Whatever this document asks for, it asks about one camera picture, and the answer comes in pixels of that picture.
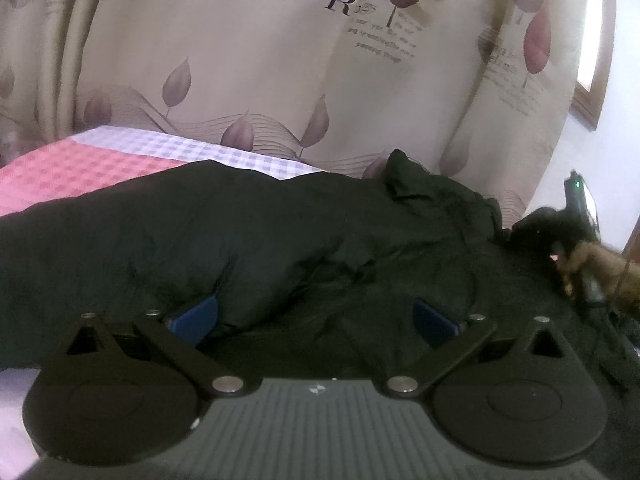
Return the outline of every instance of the ribbed gray plate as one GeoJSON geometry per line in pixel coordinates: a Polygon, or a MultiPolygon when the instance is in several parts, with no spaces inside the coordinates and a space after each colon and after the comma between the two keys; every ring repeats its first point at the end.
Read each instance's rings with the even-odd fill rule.
{"type": "Polygon", "coordinates": [[[24,480],[605,480],[584,460],[546,470],[486,464],[450,444],[423,409],[370,381],[265,380],[217,400],[180,444],[109,468],[40,460],[24,480]]]}

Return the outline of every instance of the silver bolt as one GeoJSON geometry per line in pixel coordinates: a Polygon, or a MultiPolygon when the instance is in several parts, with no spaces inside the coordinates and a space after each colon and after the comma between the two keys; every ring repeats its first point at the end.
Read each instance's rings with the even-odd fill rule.
{"type": "Polygon", "coordinates": [[[391,377],[386,382],[386,387],[389,388],[392,392],[397,392],[399,394],[408,394],[418,388],[418,381],[416,381],[412,377],[405,376],[396,376],[391,377]]]}
{"type": "Polygon", "coordinates": [[[242,390],[244,381],[240,377],[225,375],[215,379],[211,383],[211,386],[213,386],[214,390],[219,391],[223,394],[232,394],[237,392],[238,390],[242,390]]]}

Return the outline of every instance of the window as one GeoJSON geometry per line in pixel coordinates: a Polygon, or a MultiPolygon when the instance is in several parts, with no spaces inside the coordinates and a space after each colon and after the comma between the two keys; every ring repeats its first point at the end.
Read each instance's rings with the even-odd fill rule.
{"type": "Polygon", "coordinates": [[[574,107],[595,129],[609,81],[616,0],[587,0],[574,107]]]}

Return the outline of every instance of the white and gray checkered fabric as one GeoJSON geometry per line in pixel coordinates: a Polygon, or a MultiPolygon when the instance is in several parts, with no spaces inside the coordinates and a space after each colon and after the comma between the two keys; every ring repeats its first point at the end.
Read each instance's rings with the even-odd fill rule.
{"type": "Polygon", "coordinates": [[[209,144],[201,140],[185,139],[134,128],[101,126],[71,138],[79,144],[131,153],[132,155],[149,155],[184,162],[215,160],[233,168],[260,171],[279,180],[322,171],[296,160],[259,155],[258,153],[209,144]]]}

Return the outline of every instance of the beige curtain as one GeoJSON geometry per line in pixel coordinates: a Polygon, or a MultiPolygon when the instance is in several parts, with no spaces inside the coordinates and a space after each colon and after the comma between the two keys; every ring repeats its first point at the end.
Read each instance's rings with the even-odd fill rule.
{"type": "Polygon", "coordinates": [[[524,212],[586,0],[0,0],[0,153],[104,124],[373,176],[393,148],[524,212]]]}

